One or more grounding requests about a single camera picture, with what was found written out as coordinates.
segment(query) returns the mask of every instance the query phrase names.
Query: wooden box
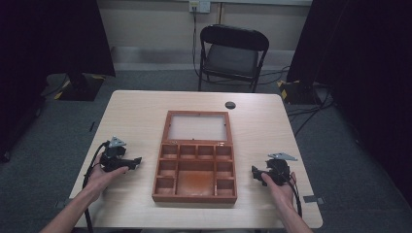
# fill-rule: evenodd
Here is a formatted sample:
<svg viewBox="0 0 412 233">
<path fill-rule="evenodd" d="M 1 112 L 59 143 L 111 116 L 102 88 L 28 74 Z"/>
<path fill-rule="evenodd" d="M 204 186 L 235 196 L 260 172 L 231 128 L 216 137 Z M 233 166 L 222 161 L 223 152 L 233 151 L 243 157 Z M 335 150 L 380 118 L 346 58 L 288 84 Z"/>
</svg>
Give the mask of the wooden box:
<svg viewBox="0 0 412 233">
<path fill-rule="evenodd" d="M 235 203 L 227 112 L 169 111 L 154 175 L 156 202 Z"/>
</svg>

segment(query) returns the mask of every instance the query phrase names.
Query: light wood tabletop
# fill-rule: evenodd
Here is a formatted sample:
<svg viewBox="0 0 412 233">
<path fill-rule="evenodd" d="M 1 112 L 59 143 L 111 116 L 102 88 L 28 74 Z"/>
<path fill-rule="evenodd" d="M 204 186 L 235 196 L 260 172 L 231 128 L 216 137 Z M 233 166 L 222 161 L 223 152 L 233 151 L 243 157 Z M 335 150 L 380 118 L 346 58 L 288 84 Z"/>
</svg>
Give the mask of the light wood tabletop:
<svg viewBox="0 0 412 233">
<path fill-rule="evenodd" d="M 229 110 L 227 101 L 236 104 Z M 155 202 L 152 191 L 164 122 L 168 111 L 228 112 L 237 181 L 235 204 Z M 143 157 L 103 192 L 89 210 L 94 227 L 167 229 L 269 229 L 282 228 L 267 187 L 254 180 L 252 165 L 266 170 L 269 153 L 285 152 L 295 171 L 303 219 L 311 228 L 323 220 L 294 139 L 282 99 L 275 94 L 180 91 L 115 91 L 75 182 L 73 198 L 81 189 L 86 169 L 97 148 L 113 136 L 127 145 L 124 159 Z M 86 227 L 81 217 L 77 227 Z"/>
</svg>

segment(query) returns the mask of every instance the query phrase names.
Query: chair back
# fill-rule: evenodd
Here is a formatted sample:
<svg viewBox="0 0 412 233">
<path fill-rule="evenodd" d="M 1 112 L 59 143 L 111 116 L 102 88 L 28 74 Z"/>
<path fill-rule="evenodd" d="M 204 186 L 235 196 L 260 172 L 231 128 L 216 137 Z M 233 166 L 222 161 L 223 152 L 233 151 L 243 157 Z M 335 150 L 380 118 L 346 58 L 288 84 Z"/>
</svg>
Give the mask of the chair back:
<svg viewBox="0 0 412 233">
<path fill-rule="evenodd" d="M 269 40 L 262 33 L 246 28 L 213 24 L 200 32 L 202 48 L 204 42 L 244 50 L 267 51 Z"/>
</svg>

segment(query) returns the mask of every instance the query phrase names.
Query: baseboard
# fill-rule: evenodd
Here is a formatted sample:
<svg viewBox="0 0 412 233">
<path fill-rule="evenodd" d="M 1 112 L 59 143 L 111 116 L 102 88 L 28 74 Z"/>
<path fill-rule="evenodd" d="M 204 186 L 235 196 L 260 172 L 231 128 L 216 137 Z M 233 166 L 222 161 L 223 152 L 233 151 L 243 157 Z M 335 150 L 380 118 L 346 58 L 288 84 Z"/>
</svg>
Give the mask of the baseboard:
<svg viewBox="0 0 412 233">
<path fill-rule="evenodd" d="M 127 70 L 191 70 L 191 50 L 141 49 L 136 47 L 113 47 L 112 59 L 117 71 Z M 199 54 L 196 51 L 195 66 L 199 68 Z M 270 50 L 262 70 L 281 70 L 292 62 L 294 50 Z"/>
</svg>

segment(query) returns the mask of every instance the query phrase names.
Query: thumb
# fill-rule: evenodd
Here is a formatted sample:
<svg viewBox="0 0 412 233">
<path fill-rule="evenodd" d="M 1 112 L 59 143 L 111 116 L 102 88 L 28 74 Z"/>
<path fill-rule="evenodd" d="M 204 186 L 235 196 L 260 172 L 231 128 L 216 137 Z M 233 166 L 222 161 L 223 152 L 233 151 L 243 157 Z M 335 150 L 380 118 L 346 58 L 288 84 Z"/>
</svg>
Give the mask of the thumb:
<svg viewBox="0 0 412 233">
<path fill-rule="evenodd" d="M 272 181 L 272 178 L 269 177 L 266 173 L 261 174 L 261 178 L 267 183 L 270 188 L 279 188 L 277 184 Z"/>
</svg>

